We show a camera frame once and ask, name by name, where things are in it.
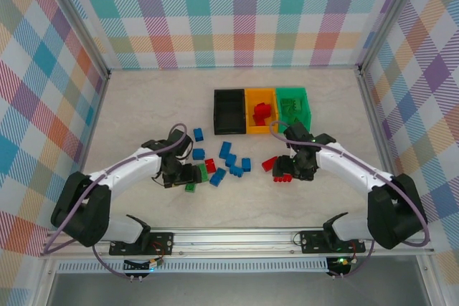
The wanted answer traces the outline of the orange plastic bin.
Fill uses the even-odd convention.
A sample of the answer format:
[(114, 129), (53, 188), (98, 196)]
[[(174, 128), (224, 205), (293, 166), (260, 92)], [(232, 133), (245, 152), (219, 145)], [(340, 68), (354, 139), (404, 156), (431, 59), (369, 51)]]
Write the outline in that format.
[[(254, 106), (260, 103), (271, 104), (272, 112), (269, 118), (266, 118), (266, 126), (255, 126), (253, 117)], [(275, 88), (248, 88), (245, 89), (245, 114), (246, 127), (248, 134), (269, 134), (270, 124), (279, 120), (278, 104)]]

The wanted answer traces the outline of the green plastic bin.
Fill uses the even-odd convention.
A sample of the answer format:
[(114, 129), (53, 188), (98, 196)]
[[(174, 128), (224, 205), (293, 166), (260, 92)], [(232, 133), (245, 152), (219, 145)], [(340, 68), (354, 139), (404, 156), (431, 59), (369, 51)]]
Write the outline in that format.
[(298, 122), (304, 124), (307, 130), (311, 129), (311, 108), (308, 102), (308, 95), (304, 87), (279, 87), (275, 89), (278, 110), (279, 110), (279, 121), (287, 123), (287, 119), (290, 116), (283, 115), (283, 109), (287, 107), (281, 107), (281, 98), (301, 98), (303, 99), (303, 112), (301, 114), (294, 114), (298, 118)]

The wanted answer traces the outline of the black plastic bin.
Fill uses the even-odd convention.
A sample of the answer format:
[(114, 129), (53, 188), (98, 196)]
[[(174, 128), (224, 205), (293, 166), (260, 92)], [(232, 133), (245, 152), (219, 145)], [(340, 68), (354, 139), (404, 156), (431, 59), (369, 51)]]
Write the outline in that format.
[(214, 91), (213, 124), (215, 135), (245, 134), (245, 90)]

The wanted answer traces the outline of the small black electronics board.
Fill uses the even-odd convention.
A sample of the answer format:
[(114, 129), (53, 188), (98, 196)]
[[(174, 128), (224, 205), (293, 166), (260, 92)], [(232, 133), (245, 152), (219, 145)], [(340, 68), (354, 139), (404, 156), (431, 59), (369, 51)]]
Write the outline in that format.
[(163, 259), (150, 259), (145, 262), (134, 262), (130, 260), (125, 260), (123, 262), (123, 271), (124, 272), (152, 272), (155, 269), (162, 266), (164, 263)]
[(328, 270), (337, 274), (348, 274), (351, 270), (351, 264), (347, 257), (328, 257)]

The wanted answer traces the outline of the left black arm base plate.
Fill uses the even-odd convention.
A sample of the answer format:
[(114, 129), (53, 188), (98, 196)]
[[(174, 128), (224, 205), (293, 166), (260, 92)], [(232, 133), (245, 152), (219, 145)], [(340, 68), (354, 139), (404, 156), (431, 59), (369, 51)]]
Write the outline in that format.
[(140, 235), (132, 244), (111, 242), (108, 253), (110, 256), (169, 256), (173, 244), (172, 232), (149, 232)]

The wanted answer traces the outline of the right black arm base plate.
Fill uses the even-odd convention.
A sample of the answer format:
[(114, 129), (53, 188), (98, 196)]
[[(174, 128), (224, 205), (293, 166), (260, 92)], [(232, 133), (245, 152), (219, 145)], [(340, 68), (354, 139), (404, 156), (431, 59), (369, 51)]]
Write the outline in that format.
[(353, 254), (364, 253), (364, 242), (358, 240), (341, 241), (325, 234), (324, 231), (300, 231), (300, 244), (303, 254)]

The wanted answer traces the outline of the aluminium mounting rail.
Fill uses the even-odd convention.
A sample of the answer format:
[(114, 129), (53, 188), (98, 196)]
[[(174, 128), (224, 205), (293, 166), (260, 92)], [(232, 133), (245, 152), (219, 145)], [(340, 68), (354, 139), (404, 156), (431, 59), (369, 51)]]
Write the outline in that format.
[[(340, 257), (339, 253), (302, 254), (301, 248), (293, 243), (293, 237), (301, 228), (208, 228), (180, 229), (158, 228), (157, 232), (173, 232), (174, 243), (167, 259), (197, 258), (197, 259), (242, 259), (242, 258), (286, 258), (286, 257)], [(143, 256), (110, 256), (109, 242), (96, 244), (96, 251), (103, 259), (144, 259)], [(385, 249), (379, 244), (374, 245), (372, 257), (390, 256), (420, 256), (434, 254), (431, 244), (424, 247), (411, 247), (399, 244), (392, 250)], [(93, 250), (77, 242), (51, 254), (43, 254), (42, 258), (49, 259), (89, 259), (94, 258)]]

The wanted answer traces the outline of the aluminium side rail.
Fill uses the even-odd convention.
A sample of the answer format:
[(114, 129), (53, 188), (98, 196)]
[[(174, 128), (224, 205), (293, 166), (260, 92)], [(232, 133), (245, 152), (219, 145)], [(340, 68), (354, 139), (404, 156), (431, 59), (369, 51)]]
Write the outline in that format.
[[(370, 95), (369, 86), (361, 70), (357, 69), (355, 73), (381, 165), (380, 168), (377, 168), (376, 164), (372, 163), (373, 169), (378, 170), (377, 173), (383, 176), (384, 180), (382, 183), (385, 183), (386, 179), (395, 182), (394, 178), (396, 174), (393, 162), (389, 157), (388, 145), (384, 138), (382, 125), (377, 116), (376, 106)], [(370, 196), (370, 204), (366, 217), (370, 225), (377, 231), (388, 228), (391, 231), (394, 230), (396, 233), (405, 233), (410, 229), (410, 225), (414, 224), (417, 226), (416, 214), (412, 212), (410, 205), (407, 204), (399, 193), (391, 186), (387, 188), (387, 192), (377, 192), (378, 196), (384, 196), (384, 199), (381, 199), (381, 203), (379, 203), (379, 199)]]
[(67, 88), (65, 97), (75, 109), (70, 123), (69, 135), (66, 137), (65, 147), (69, 150), (73, 165), (70, 169), (59, 201), (52, 214), (56, 221), (55, 226), (72, 236), (85, 236), (97, 225), (103, 228), (108, 223), (108, 212), (101, 216), (97, 210), (108, 204), (107, 201), (97, 200), (95, 204), (85, 205), (84, 200), (91, 196), (93, 191), (102, 190), (99, 187), (98, 176), (91, 177), (83, 173), (91, 140), (95, 132), (100, 110), (104, 101), (105, 91), (110, 75), (99, 75), (90, 70), (82, 89), (71, 98), (71, 88)]

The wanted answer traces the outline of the thin aluminium frame rail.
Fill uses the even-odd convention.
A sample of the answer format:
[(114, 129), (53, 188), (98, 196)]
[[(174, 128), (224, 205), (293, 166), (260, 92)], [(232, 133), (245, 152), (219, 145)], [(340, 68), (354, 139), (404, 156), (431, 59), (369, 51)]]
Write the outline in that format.
[(115, 68), (109, 69), (110, 73), (114, 72), (139, 72), (139, 71), (182, 71), (182, 70), (251, 70), (251, 69), (304, 69), (304, 70), (358, 70), (359, 66), (355, 64), (332, 64), (332, 65), (242, 65), (242, 66), (203, 66), (203, 67), (145, 67), (145, 68)]

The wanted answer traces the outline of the aluminium frame leg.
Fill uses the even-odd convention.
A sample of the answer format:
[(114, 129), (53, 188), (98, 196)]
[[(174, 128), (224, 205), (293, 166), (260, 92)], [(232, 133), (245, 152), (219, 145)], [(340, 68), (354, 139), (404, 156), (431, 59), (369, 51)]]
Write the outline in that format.
[(57, 265), (53, 259), (45, 259), (39, 271), (37, 290), (34, 294), (32, 306), (47, 306), (55, 280)]
[(444, 306), (443, 295), (430, 256), (418, 255), (417, 263), (430, 306)]

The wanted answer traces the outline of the aluminium frame post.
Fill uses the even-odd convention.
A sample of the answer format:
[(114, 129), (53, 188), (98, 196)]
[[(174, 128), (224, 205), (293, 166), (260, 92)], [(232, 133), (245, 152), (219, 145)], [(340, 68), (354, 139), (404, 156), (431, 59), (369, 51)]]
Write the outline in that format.
[(378, 51), (383, 45), (383, 41), (387, 38), (392, 25), (398, 20), (405, 4), (408, 0), (386, 0), (375, 27), (367, 37), (367, 41), (364, 45), (363, 52), (357, 63), (358, 70), (361, 75), (365, 73), (368, 67), (372, 64), (374, 59), (377, 57)]
[(91, 60), (95, 63), (98, 70), (103, 74), (105, 79), (110, 78), (110, 69), (103, 60), (102, 54), (90, 36), (84, 21), (82, 20), (77, 8), (73, 4), (72, 0), (57, 0), (59, 5), (62, 7), (64, 15), (69, 20), (70, 26), (76, 31), (77, 36), (82, 42), (82, 46), (87, 49), (88, 55)]

